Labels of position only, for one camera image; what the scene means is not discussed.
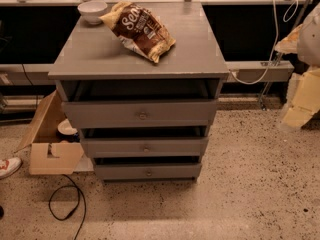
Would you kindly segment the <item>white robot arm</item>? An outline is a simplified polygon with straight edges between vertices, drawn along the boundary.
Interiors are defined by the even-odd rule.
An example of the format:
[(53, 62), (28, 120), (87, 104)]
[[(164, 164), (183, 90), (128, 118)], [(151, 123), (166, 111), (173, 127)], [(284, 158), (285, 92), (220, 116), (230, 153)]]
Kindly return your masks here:
[(320, 111), (320, 4), (287, 37), (276, 45), (284, 54), (295, 53), (309, 66), (302, 75), (293, 73), (288, 85), (287, 103), (280, 123), (299, 129)]

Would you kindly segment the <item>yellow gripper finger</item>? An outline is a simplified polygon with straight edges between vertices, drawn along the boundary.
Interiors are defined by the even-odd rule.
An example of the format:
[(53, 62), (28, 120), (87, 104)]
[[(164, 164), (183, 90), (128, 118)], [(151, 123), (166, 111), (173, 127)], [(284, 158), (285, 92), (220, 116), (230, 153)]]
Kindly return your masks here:
[(320, 68), (309, 67), (302, 75), (293, 73), (288, 84), (287, 102), (281, 112), (281, 124), (299, 129), (319, 111)]

